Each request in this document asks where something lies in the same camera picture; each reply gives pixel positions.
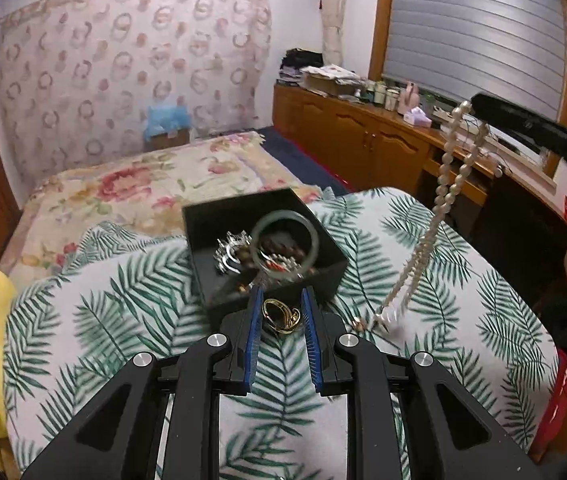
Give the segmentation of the grey window blind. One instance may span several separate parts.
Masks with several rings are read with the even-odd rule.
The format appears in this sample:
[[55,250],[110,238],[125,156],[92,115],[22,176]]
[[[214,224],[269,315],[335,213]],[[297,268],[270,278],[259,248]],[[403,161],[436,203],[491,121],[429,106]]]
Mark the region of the grey window blind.
[[485,92],[556,118],[566,42],[560,0],[392,0],[383,73],[451,100]]

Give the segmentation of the cream side curtain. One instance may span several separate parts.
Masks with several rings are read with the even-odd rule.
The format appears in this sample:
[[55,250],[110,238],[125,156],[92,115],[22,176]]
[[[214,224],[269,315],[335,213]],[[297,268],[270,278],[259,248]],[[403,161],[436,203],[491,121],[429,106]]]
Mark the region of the cream side curtain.
[[323,26],[323,62],[341,65],[343,62],[343,22],[346,0],[320,0]]

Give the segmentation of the blue bag on cardboard box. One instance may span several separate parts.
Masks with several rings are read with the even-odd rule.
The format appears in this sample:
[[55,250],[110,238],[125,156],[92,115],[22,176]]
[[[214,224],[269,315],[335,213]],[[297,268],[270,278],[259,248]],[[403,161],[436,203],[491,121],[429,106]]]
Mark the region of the blue bag on cardboard box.
[[149,107],[146,130],[143,131],[144,150],[165,150],[189,144],[190,130],[191,117],[186,107]]

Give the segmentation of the black jewelry box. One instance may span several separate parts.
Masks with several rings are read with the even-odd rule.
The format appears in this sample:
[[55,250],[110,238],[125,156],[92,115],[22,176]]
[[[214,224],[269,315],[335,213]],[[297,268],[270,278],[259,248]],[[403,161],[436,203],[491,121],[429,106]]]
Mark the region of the black jewelry box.
[[184,208],[191,266],[210,326],[248,304],[253,288],[295,304],[312,287],[320,301],[338,290],[349,262],[289,188]]

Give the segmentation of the stack of folded clothes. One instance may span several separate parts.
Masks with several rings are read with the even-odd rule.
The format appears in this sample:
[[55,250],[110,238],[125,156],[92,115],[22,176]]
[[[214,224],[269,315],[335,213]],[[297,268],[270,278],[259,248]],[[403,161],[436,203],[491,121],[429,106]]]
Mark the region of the stack of folded clothes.
[[364,89],[367,79],[341,66],[323,64],[323,55],[319,52],[290,49],[281,60],[277,84],[338,98],[353,96]]

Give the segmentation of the pink tissue box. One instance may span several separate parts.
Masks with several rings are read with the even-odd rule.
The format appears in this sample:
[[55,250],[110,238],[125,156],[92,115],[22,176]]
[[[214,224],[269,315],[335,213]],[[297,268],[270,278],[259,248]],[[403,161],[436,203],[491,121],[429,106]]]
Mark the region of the pink tissue box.
[[430,128],[432,119],[420,107],[413,107],[403,115],[404,122],[410,126]]

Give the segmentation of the silver crystal hair clip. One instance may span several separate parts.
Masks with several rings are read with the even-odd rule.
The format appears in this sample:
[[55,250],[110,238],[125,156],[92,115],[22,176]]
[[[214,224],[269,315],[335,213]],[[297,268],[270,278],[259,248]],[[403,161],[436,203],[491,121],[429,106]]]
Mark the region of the silver crystal hair clip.
[[216,269],[221,274],[242,274],[255,268],[251,254],[252,237],[247,232],[227,233],[217,240],[214,260]]

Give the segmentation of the wooden sideboard cabinet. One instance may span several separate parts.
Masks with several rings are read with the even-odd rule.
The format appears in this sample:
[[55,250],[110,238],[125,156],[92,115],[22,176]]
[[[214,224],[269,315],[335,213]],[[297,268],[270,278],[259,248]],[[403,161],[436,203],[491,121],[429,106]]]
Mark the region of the wooden sideboard cabinet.
[[[439,130],[410,126],[398,114],[372,105],[283,84],[274,85],[272,122],[285,139],[354,191],[391,186],[416,194],[423,176],[439,172],[444,151]],[[483,206],[493,181],[505,177],[515,181],[526,200],[537,200],[563,217],[544,195],[556,191],[553,181],[493,139],[481,149],[462,195]]]

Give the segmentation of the gold ring jewelry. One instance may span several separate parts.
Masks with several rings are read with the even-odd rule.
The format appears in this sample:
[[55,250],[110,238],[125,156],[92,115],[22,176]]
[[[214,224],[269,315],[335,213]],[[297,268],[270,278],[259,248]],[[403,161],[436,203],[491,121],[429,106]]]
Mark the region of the gold ring jewelry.
[[262,317],[275,333],[281,335],[292,334],[302,321],[299,309],[290,308],[274,298],[268,298],[262,304]]

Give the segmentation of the circle pattern curtain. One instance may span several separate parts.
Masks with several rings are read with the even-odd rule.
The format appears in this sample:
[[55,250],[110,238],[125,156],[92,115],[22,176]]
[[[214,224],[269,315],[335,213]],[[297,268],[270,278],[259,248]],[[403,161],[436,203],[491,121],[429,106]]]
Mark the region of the circle pattern curtain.
[[269,0],[39,0],[0,21],[0,110],[18,175],[143,150],[154,110],[199,136],[254,124]]

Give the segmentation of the palm leaf tablecloth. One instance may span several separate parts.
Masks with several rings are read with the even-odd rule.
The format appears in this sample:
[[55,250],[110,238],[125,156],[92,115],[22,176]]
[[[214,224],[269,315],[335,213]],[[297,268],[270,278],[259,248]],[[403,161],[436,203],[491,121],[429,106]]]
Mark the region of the palm leaf tablecloth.
[[[367,322],[425,232],[431,211],[395,188],[312,204],[349,264],[330,307]],[[48,278],[27,280],[4,344],[6,426],[25,469],[136,353],[166,358],[207,336],[184,237],[105,221],[85,229]],[[553,338],[507,281],[440,226],[428,269],[382,351],[433,354],[520,448],[537,434],[555,384]],[[225,479],[341,479],[346,404],[318,396],[302,333],[262,334],[247,396],[220,401]]]

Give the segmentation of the floral bed quilt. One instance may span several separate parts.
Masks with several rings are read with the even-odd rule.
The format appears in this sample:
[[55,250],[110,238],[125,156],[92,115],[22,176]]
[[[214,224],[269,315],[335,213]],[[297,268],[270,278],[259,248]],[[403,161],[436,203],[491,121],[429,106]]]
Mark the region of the floral bed quilt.
[[182,208],[220,198],[292,188],[305,203],[323,194],[268,154],[264,137],[240,132],[66,170],[24,205],[0,270],[17,289],[60,272],[84,233],[111,221],[150,236],[184,234]]

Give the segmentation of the green jade bangle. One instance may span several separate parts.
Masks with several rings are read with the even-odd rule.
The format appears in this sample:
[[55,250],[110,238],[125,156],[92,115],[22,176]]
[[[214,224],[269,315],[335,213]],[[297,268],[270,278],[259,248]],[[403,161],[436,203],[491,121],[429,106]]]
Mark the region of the green jade bangle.
[[303,214],[293,210],[265,214],[256,222],[251,237],[254,264],[267,280],[300,280],[318,258],[317,229]]

